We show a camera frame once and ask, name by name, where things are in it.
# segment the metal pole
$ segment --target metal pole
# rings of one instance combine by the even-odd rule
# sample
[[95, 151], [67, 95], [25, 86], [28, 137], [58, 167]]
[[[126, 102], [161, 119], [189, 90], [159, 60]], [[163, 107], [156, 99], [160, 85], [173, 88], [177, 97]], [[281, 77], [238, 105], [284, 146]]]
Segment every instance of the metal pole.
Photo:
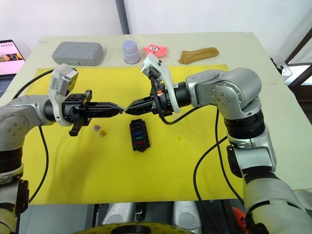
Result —
[[124, 0], [116, 0], [116, 7], [118, 10], [122, 33], [130, 34]]

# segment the white table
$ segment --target white table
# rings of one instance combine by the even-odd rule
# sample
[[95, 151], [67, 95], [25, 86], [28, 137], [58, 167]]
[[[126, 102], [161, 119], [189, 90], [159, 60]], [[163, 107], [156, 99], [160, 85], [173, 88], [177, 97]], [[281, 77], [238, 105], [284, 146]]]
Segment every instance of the white table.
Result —
[[284, 84], [268, 55], [253, 33], [196, 33], [161, 35], [114, 35], [42, 38], [24, 66], [16, 75], [0, 105], [12, 99], [22, 85], [30, 81], [38, 68], [53, 68], [57, 64], [51, 55], [62, 41], [99, 42], [106, 50], [99, 66], [131, 66], [123, 60], [122, 43], [127, 39], [137, 42], [141, 57], [143, 46], [150, 43], [165, 45], [169, 53], [162, 60], [166, 65], [180, 65], [181, 50], [216, 47], [217, 57], [197, 61], [199, 64], [227, 64], [229, 70], [247, 67], [261, 78], [260, 93], [265, 122], [267, 123], [277, 157], [276, 174], [294, 190], [311, 189], [312, 126], [298, 105], [294, 95]]

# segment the gray plastic case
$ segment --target gray plastic case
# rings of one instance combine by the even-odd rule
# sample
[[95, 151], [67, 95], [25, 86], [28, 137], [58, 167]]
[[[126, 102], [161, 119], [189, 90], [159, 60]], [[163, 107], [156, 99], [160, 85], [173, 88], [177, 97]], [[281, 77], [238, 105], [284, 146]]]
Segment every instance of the gray plastic case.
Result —
[[103, 48], [99, 43], [64, 41], [58, 45], [52, 58], [58, 64], [95, 66], [99, 64], [102, 54]]

